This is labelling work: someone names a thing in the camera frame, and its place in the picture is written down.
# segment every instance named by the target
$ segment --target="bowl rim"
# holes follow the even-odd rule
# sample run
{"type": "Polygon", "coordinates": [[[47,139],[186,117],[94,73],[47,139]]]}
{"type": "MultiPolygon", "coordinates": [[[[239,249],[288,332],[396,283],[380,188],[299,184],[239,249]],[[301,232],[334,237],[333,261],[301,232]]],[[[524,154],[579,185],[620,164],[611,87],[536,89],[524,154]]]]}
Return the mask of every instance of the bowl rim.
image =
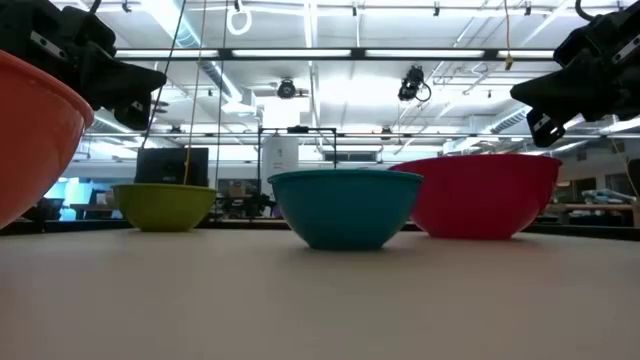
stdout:
{"type": "Polygon", "coordinates": [[[3,50],[0,50],[0,67],[22,73],[68,101],[82,115],[85,129],[93,124],[93,109],[82,96],[67,84],[3,50]]]}
{"type": "Polygon", "coordinates": [[[393,170],[393,171],[402,171],[401,169],[406,166],[406,165],[410,165],[410,164],[420,164],[420,163],[426,163],[426,162],[436,162],[436,161],[456,161],[456,160],[461,160],[463,158],[472,158],[472,159],[478,159],[478,158],[487,158],[487,157],[500,157],[500,158],[518,158],[521,160],[525,160],[526,161],[537,161],[537,162],[547,162],[547,163],[554,163],[555,165],[557,165],[558,167],[561,167],[563,165],[562,160],[560,159],[556,159],[550,156],[535,156],[535,155],[525,155],[525,154],[473,154],[473,155],[458,155],[458,156],[441,156],[441,157],[434,157],[434,158],[426,158],[426,159],[418,159],[418,160],[412,160],[412,161],[406,161],[403,162],[401,164],[396,164],[393,165],[389,168],[389,170],[393,170]]]}
{"type": "Polygon", "coordinates": [[[203,192],[214,192],[216,193],[216,189],[212,189],[210,187],[205,186],[193,186],[193,185],[182,185],[182,184],[162,184],[162,183],[133,183],[133,184],[117,184],[112,185],[112,189],[123,189],[123,188],[156,188],[156,189],[172,189],[172,190],[189,190],[189,191],[203,191],[203,192]]]}
{"type": "Polygon", "coordinates": [[[402,171],[389,170],[371,170],[371,169],[314,169],[314,170],[295,170],[270,176],[267,181],[273,184],[280,180],[293,179],[300,177],[336,177],[336,176],[364,176],[364,177],[382,177],[403,179],[422,183],[424,177],[419,174],[413,174],[402,171]]]}

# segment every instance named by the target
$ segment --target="desk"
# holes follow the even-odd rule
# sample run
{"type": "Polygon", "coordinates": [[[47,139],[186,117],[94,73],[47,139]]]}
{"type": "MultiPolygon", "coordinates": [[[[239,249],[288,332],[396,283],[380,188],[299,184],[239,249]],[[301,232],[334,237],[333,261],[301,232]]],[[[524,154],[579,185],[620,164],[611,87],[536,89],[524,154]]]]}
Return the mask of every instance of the desk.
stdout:
{"type": "Polygon", "coordinates": [[[0,359],[637,360],[640,243],[290,231],[0,238],[0,359]]]}
{"type": "Polygon", "coordinates": [[[107,204],[71,204],[69,208],[76,211],[76,220],[84,220],[87,211],[99,211],[112,213],[118,209],[114,209],[107,204]]]}
{"type": "Polygon", "coordinates": [[[633,226],[640,228],[640,203],[636,202],[631,205],[619,204],[549,204],[545,211],[556,212],[560,214],[560,223],[562,225],[569,224],[568,213],[574,210],[602,210],[602,211],[632,211],[633,226]]]}

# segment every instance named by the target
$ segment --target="yellow-green bowl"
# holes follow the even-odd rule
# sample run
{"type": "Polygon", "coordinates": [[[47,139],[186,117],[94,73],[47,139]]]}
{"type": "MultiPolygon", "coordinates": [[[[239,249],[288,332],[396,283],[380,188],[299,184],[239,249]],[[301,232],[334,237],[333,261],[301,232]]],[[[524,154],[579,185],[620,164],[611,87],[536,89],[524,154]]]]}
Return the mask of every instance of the yellow-green bowl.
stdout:
{"type": "Polygon", "coordinates": [[[216,191],[172,184],[123,184],[113,187],[116,204],[131,225],[142,231],[193,229],[207,215],[216,191]]]}

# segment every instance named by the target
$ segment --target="white cylinder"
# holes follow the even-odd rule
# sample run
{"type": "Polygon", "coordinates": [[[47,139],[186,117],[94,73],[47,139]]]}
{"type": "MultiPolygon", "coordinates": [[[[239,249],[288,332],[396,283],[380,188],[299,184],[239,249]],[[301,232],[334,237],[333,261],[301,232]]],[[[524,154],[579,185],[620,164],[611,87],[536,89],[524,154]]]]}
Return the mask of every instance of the white cylinder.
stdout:
{"type": "Polygon", "coordinates": [[[262,145],[262,193],[272,195],[270,176],[298,169],[298,138],[273,135],[262,145]]]}

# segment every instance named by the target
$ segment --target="plastic bowl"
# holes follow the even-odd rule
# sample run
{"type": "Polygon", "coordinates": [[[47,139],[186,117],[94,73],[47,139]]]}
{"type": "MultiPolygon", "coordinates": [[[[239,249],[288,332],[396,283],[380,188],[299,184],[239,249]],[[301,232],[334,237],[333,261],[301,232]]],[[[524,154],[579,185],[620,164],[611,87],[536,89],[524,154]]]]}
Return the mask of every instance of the plastic bowl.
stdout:
{"type": "Polygon", "coordinates": [[[214,189],[188,185],[115,185],[113,193],[122,216],[131,225],[155,232],[193,229],[216,200],[214,189]]]}
{"type": "Polygon", "coordinates": [[[282,216],[310,247],[379,249],[402,228],[422,176],[378,170],[308,170],[278,174],[282,216]]]}
{"type": "Polygon", "coordinates": [[[545,209],[561,161],[517,154],[450,156],[392,170],[423,175],[412,220],[438,238],[502,240],[545,209]]]}
{"type": "Polygon", "coordinates": [[[0,51],[0,228],[58,181],[93,121],[89,104],[44,71],[0,51]]]}

